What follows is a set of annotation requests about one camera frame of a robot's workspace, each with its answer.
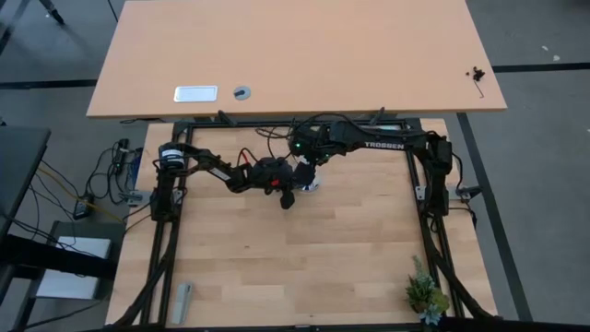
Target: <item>gray object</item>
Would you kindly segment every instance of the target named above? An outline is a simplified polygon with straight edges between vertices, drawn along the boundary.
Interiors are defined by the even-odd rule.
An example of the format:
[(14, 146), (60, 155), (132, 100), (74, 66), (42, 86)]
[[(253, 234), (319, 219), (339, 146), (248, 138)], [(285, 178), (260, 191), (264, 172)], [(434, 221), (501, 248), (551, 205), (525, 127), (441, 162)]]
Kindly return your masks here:
[(217, 99), (217, 86), (176, 87), (174, 91), (176, 102), (211, 102)]
[(247, 100), (251, 94), (252, 94), (252, 92), (250, 91), (250, 88), (245, 87), (245, 86), (238, 87), (233, 91), (233, 96), (238, 101)]
[(188, 306), (191, 303), (193, 295), (193, 283), (185, 282), (178, 285), (176, 291), (176, 301), (174, 302), (174, 311), (172, 312), (172, 323), (176, 325), (183, 324), (188, 313)]
[[(60, 243), (72, 244), (77, 250), (107, 258), (111, 249), (111, 240), (85, 237), (60, 236)], [(46, 270), (37, 289), (37, 297), (92, 300), (99, 287), (96, 277), (79, 277), (73, 273)]]
[[(455, 191), (456, 187), (454, 185), (448, 185), (446, 187), (446, 190), (448, 190), (448, 192), (449, 192), (449, 200), (464, 199), (464, 200), (468, 201), (469, 199), (472, 198), (471, 194), (469, 194), (469, 193), (463, 193), (461, 196), (459, 196)], [(417, 186), (416, 187), (416, 198), (418, 200), (424, 200), (424, 196), (426, 196), (426, 186), (424, 186), (424, 185)]]
[[(174, 189), (172, 192), (174, 194), (174, 201), (178, 204), (180, 203), (181, 199), (183, 198), (183, 191)], [(149, 191), (140, 191), (134, 190), (129, 192), (128, 194), (124, 194), (123, 197), (127, 200), (127, 206), (130, 208), (137, 208), (143, 207), (145, 204), (148, 204), (151, 198), (152, 192)]]

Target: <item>yellow cable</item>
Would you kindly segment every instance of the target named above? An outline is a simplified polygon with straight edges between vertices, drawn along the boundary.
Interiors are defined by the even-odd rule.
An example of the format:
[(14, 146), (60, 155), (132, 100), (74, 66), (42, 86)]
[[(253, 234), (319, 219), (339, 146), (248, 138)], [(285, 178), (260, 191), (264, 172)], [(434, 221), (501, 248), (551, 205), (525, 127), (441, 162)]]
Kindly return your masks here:
[(109, 216), (109, 217), (111, 217), (111, 218), (113, 218), (113, 219), (115, 219), (115, 220), (117, 220), (117, 221), (119, 221), (119, 222), (121, 222), (121, 223), (124, 223), (124, 222), (123, 222), (123, 220), (122, 220), (121, 218), (119, 218), (119, 217), (117, 217), (117, 216), (113, 215), (111, 212), (107, 211), (106, 209), (104, 209), (104, 208), (102, 208), (102, 207), (97, 207), (97, 206), (95, 206), (95, 205), (94, 205), (94, 204), (92, 204), (92, 203), (85, 202), (85, 201), (83, 201), (82, 199), (80, 199), (78, 196), (76, 196), (76, 195), (74, 195), (74, 194), (70, 193), (70, 192), (69, 192), (69, 190), (67, 190), (67, 188), (65, 187), (65, 185), (64, 185), (64, 184), (62, 184), (62, 182), (61, 182), (61, 181), (60, 181), (58, 178), (56, 178), (56, 177), (55, 177), (55, 175), (53, 175), (53, 174), (51, 174), (51, 173), (49, 173), (49, 172), (45, 171), (45, 170), (44, 170), (43, 168), (41, 168), (41, 167), (40, 167), (38, 170), (39, 170), (39, 172), (42, 172), (42, 173), (44, 173), (45, 175), (47, 175), (47, 176), (49, 176), (50, 178), (52, 178), (52, 180), (54, 180), (54, 181), (55, 181), (57, 184), (59, 184), (59, 186), (61, 186), (61, 187), (62, 187), (62, 189), (64, 189), (64, 191), (65, 191), (65, 193), (66, 193), (66, 194), (68, 194), (69, 196), (71, 196), (72, 198), (74, 198), (76, 201), (78, 201), (78, 202), (80, 202), (80, 203), (84, 204), (84, 205), (85, 205), (85, 206), (87, 206), (87, 207), (94, 208), (95, 210), (97, 210), (97, 211), (99, 211), (99, 212), (102, 212), (102, 213), (104, 213), (105, 215), (107, 215), (107, 216)]

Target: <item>potted plant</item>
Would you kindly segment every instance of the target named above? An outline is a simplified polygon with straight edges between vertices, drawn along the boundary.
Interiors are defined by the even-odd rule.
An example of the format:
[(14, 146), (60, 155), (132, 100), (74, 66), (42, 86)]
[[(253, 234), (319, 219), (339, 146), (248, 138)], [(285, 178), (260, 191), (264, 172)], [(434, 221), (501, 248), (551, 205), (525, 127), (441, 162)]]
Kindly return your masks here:
[(430, 274), (424, 271), (419, 258), (415, 255), (412, 258), (416, 275), (414, 277), (408, 276), (407, 302), (426, 325), (436, 326), (441, 319), (441, 314), (449, 308), (449, 298), (443, 294), (441, 289), (434, 286), (434, 280)]

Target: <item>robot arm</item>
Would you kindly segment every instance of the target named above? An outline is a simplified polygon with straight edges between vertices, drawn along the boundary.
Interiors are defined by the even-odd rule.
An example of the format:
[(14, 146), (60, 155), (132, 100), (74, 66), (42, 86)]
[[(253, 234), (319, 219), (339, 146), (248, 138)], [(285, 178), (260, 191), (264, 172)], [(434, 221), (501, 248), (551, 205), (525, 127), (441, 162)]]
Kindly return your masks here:
[(362, 127), (351, 121), (335, 121), (311, 128), (293, 129), (289, 149), (303, 156), (312, 167), (321, 166), (336, 154), (346, 156), (358, 148), (409, 151), (418, 158), (427, 178), (424, 211), (436, 216), (448, 214), (446, 175), (453, 167), (451, 142), (434, 132), (416, 129)]
[[(166, 143), (159, 147), (158, 186), (151, 197), (153, 220), (170, 221), (178, 218), (179, 206), (173, 198), (177, 178), (206, 171), (219, 178), (233, 193), (261, 188), (269, 195), (281, 191), (281, 206), (290, 208), (295, 201), (291, 190), (310, 184), (315, 166), (321, 166), (336, 155), (346, 156), (358, 148), (410, 151), (418, 158), (426, 173), (426, 199), (422, 211), (434, 216), (448, 214), (448, 192), (445, 178), (452, 168), (451, 143), (434, 132), (407, 128), (361, 127), (352, 121), (336, 121), (318, 128), (299, 124), (289, 133), (289, 150), (302, 156), (295, 170), (284, 158), (262, 158), (256, 163), (231, 166), (208, 149), (184, 143)], [(191, 167), (189, 159), (196, 161)]]
[[(189, 160), (196, 164), (184, 167)], [(195, 172), (206, 171), (225, 183), (232, 193), (241, 193), (250, 188), (264, 189), (267, 195), (281, 191), (281, 206), (290, 208), (295, 202), (291, 192), (293, 188), (293, 171), (284, 158), (262, 158), (255, 165), (244, 163), (231, 166), (206, 148), (196, 148), (184, 143), (166, 143), (159, 147), (157, 167), (158, 186), (151, 199), (151, 216), (153, 220), (171, 221), (180, 215), (178, 202), (173, 195), (177, 178), (187, 177)]]

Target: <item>wooden table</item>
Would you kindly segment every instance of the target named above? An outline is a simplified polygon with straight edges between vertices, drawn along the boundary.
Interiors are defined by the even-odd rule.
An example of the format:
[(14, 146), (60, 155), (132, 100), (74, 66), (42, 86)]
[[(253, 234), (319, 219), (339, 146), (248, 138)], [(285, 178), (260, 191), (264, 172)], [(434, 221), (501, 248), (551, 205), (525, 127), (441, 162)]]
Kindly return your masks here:
[[(422, 120), (422, 126), (447, 132), (443, 120)], [(151, 162), (171, 130), (172, 124), (149, 126), (139, 190), (156, 185)], [(234, 161), (241, 147), (268, 155), (266, 140), (252, 128), (197, 129), (192, 143), (224, 160)], [(272, 144), (278, 155), (288, 150), (286, 141)], [(187, 178), (170, 306), (178, 284), (193, 282), (184, 326), (418, 322), (404, 290), (414, 273), (412, 255), (424, 260), (405, 154), (362, 149), (334, 157), (319, 171), (320, 188), (297, 194), (289, 210), (280, 208), (278, 194), (236, 195), (206, 172)], [(448, 183), (456, 182), (455, 167)], [(137, 213), (129, 224), (147, 213)], [(444, 223), (457, 277), (495, 313), (469, 214), (452, 210)], [(155, 225), (148, 219), (125, 236), (107, 323), (123, 314), (146, 280)]]
[[(474, 66), (486, 72), (477, 86)], [(217, 86), (217, 100), (174, 102), (179, 86)], [(239, 86), (252, 96), (236, 100)], [(381, 107), (506, 108), (465, 0), (128, 1), (88, 116)]]

